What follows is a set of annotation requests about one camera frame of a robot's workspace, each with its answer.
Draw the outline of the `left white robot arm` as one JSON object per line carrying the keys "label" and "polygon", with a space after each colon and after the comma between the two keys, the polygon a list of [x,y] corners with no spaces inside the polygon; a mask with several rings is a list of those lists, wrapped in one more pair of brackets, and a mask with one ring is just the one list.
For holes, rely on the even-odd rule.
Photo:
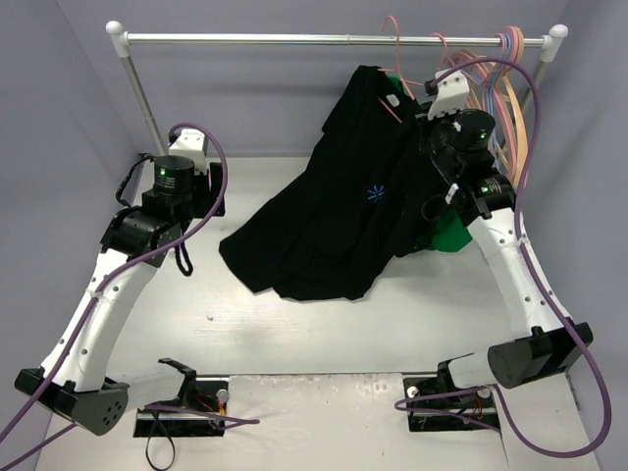
{"label": "left white robot arm", "polygon": [[188,410],[196,372],[172,358],[153,371],[111,376],[113,348],[141,293],[171,250],[178,250],[224,210],[227,159],[204,172],[188,157],[156,157],[154,183],[138,206],[119,211],[101,238],[91,281],[66,331],[36,368],[15,380],[28,404],[40,404],[95,436],[109,433],[128,410],[164,404]]}

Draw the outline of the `pink wire hanger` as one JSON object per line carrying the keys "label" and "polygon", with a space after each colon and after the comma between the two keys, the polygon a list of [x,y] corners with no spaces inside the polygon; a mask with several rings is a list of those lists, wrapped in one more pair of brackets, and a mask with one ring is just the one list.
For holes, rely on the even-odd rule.
{"label": "pink wire hanger", "polygon": [[[392,69],[383,69],[380,68],[380,72],[388,73],[393,72],[393,75],[397,78],[397,81],[402,85],[403,91],[412,99],[415,100],[416,97],[410,88],[410,84],[419,85],[419,82],[408,81],[404,78],[401,68],[400,61],[400,28],[397,22],[397,19],[393,15],[388,15],[383,20],[382,32],[386,31],[388,24],[391,24],[394,29],[394,67]],[[393,110],[393,107],[388,99],[384,99],[379,97],[378,101],[384,107],[384,109],[398,122],[402,123],[402,119],[397,115],[397,113]]]}

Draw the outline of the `black t shirt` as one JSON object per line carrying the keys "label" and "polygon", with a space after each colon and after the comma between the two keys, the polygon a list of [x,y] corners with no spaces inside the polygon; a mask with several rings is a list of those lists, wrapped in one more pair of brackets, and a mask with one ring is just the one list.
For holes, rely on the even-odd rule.
{"label": "black t shirt", "polygon": [[305,170],[220,243],[231,272],[253,292],[354,300],[392,258],[428,247],[444,183],[417,114],[377,67],[357,68]]}

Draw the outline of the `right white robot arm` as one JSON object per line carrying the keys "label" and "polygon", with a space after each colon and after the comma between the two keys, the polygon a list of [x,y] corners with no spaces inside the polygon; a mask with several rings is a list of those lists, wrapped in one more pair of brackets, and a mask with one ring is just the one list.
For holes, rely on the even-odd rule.
{"label": "right white robot arm", "polygon": [[504,341],[439,364],[437,398],[456,404],[472,388],[513,389],[566,372],[593,342],[593,332],[569,314],[557,318],[557,300],[537,285],[545,275],[515,218],[515,190],[488,149],[495,119],[477,109],[430,111],[419,124],[423,154],[444,183],[439,205],[459,217],[479,246],[509,325]]}

